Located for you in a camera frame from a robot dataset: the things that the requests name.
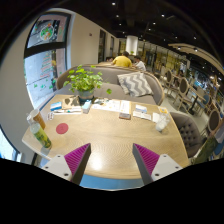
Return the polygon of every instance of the bottle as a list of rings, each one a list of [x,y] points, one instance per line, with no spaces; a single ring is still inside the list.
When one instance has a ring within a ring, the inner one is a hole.
[[[27,117],[27,121],[30,125],[30,131],[33,133],[36,139],[40,142],[40,144],[46,149],[51,149],[52,143],[50,139],[48,138],[47,134],[44,132],[44,130],[40,126],[40,124],[34,121],[31,115]]]

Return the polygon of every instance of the cushion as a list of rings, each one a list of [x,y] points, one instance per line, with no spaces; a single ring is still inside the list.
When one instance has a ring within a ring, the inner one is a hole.
[[[125,77],[124,85],[128,88],[130,96],[132,97],[144,96],[147,94],[153,95],[152,89],[150,88],[143,73]]]
[[[125,94],[129,94],[129,90],[128,88],[124,85],[124,77],[127,77],[127,76],[132,76],[132,75],[138,75],[140,74],[140,72],[132,72],[132,73],[129,73],[129,74],[122,74],[122,75],[118,75],[118,80],[119,80],[119,83],[124,91]]]

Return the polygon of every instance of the glass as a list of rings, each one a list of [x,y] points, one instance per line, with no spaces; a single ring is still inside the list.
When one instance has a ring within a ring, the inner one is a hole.
[[[156,130],[161,132],[170,122],[169,114],[160,113],[159,121],[156,124]]]
[[[34,108],[52,96],[65,71],[65,49],[49,50],[24,59],[27,91]]]
[[[34,25],[27,48],[52,42],[64,42],[68,18],[62,15],[43,15]]]

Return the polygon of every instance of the wall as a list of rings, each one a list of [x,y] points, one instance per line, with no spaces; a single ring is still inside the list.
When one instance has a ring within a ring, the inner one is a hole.
[[[32,21],[11,44],[0,68],[0,124],[11,143],[23,153],[21,162],[31,164],[34,152],[22,143],[29,127],[26,113],[33,110],[23,68],[26,39],[35,21]]]
[[[80,64],[98,64],[100,29],[106,32],[105,59],[109,56],[110,52],[111,34],[97,24],[76,13],[71,38],[72,67]],[[118,53],[118,46],[119,40],[115,38],[114,52],[116,53]]]

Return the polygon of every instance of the door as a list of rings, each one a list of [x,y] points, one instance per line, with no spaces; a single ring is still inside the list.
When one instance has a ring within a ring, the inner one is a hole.
[[[100,30],[98,63],[104,61],[106,32]]]

